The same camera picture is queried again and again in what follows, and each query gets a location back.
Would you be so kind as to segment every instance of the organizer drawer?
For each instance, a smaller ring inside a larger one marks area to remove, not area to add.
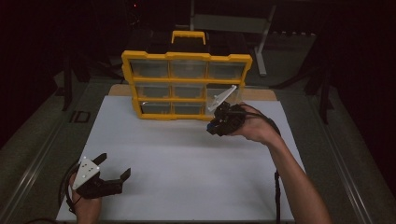
[[[170,114],[171,104],[163,102],[140,102],[142,114]]]
[[[174,83],[172,93],[176,98],[201,98],[204,95],[204,85]]]
[[[238,79],[241,78],[244,68],[244,63],[210,62],[208,76],[218,79]]]
[[[206,72],[206,62],[195,60],[171,61],[173,77],[203,78]]]
[[[170,96],[169,83],[136,82],[138,97],[168,98]]]
[[[129,61],[136,77],[168,77],[168,61],[132,59]]]
[[[180,115],[199,115],[201,114],[202,103],[173,103],[175,114]]]

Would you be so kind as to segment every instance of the white tabletop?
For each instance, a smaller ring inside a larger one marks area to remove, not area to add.
[[[303,167],[280,102],[246,102],[273,119]],[[101,178],[123,193],[103,199],[102,220],[275,220],[276,168],[268,149],[244,137],[211,135],[207,121],[138,119],[130,96],[107,96],[81,157],[107,153]],[[281,183],[281,219],[293,220]],[[57,220],[76,220],[63,202]]]

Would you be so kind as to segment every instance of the dark background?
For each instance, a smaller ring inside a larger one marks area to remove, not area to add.
[[[196,1],[196,11],[265,16],[265,1]],[[134,29],[170,31],[189,24],[190,1],[70,0],[0,3],[0,146],[52,95],[64,53],[77,49],[94,61],[120,56]],[[396,6],[391,0],[298,1],[279,4],[271,32],[315,33],[332,69],[332,85],[358,126],[396,195]],[[317,58],[311,52],[308,58]],[[81,81],[86,64],[72,62]]]

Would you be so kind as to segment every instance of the human hand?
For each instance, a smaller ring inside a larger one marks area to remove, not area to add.
[[[72,174],[70,177],[70,188],[73,186],[76,175],[77,174]],[[72,200],[75,204],[78,224],[93,224],[98,222],[102,209],[102,198],[85,199],[82,198],[75,190],[72,190]]]
[[[240,105],[248,113],[261,113],[259,110],[244,102],[241,102]],[[253,115],[247,115],[242,127],[230,135],[242,135],[247,140],[260,142],[265,145],[272,144],[276,139],[280,139],[280,135],[265,119]]]

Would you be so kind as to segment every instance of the black cable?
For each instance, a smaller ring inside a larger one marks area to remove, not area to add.
[[[79,202],[79,200],[81,200],[81,196],[79,196],[79,198],[76,200],[76,202],[74,203],[74,205],[76,205],[78,202]]]
[[[276,124],[274,123],[273,120],[271,120],[268,117],[266,117],[260,110],[254,108],[251,105],[244,105],[244,106],[248,106],[248,107],[256,110],[257,112],[259,112],[260,114],[251,113],[251,112],[243,112],[243,111],[228,111],[227,114],[250,115],[250,116],[256,116],[256,117],[259,117],[261,119],[264,119],[265,121],[267,121],[274,128],[274,130],[277,132],[277,134],[279,134],[279,136],[281,136],[280,130],[277,128],[277,126],[276,126]],[[280,186],[279,186],[279,178],[280,178],[279,172],[276,170],[275,171],[276,224],[280,224]]]
[[[69,180],[70,179],[70,177],[72,176],[72,174],[73,174],[74,172],[70,172],[70,174],[68,174],[68,176],[67,176],[67,180]],[[72,198],[70,197],[70,194],[69,194],[69,183],[68,183],[68,181],[64,181],[64,194],[65,194],[65,196],[66,196],[66,202],[67,202],[67,204],[69,205],[69,211],[71,212],[71,213],[73,213],[73,214],[75,214],[76,213],[76,210],[75,210],[75,204],[76,203],[73,203],[73,200],[72,200]]]
[[[59,205],[59,207],[61,207],[62,202],[63,202],[62,192],[64,191],[64,182],[67,182],[67,183],[69,182],[70,178],[67,178],[67,177],[70,175],[72,170],[76,169],[77,164],[78,164],[78,159],[76,161],[74,161],[71,166],[69,166],[66,173],[64,173],[64,176],[62,177],[62,182],[61,182],[61,184],[59,186],[59,190],[58,190],[58,205]]]

